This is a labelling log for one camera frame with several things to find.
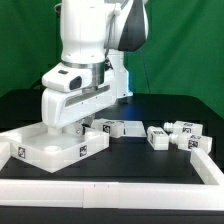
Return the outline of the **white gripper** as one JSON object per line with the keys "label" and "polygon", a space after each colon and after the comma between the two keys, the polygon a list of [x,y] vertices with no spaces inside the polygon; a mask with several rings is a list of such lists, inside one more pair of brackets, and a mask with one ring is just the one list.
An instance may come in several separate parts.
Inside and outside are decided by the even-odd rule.
{"label": "white gripper", "polygon": [[72,133],[84,134],[83,125],[90,127],[95,114],[116,101],[116,82],[111,79],[101,85],[95,92],[83,94],[81,91],[61,93],[46,89],[42,95],[42,121],[51,128],[62,128],[72,123]]}

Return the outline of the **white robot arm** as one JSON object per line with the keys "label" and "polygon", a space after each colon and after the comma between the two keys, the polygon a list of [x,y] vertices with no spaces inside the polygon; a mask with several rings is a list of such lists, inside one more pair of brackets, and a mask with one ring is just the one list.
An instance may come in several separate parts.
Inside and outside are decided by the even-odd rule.
{"label": "white robot arm", "polygon": [[117,99],[116,73],[105,70],[111,49],[133,52],[147,40],[147,0],[62,0],[61,62],[42,77],[42,121],[51,135],[79,122]]}

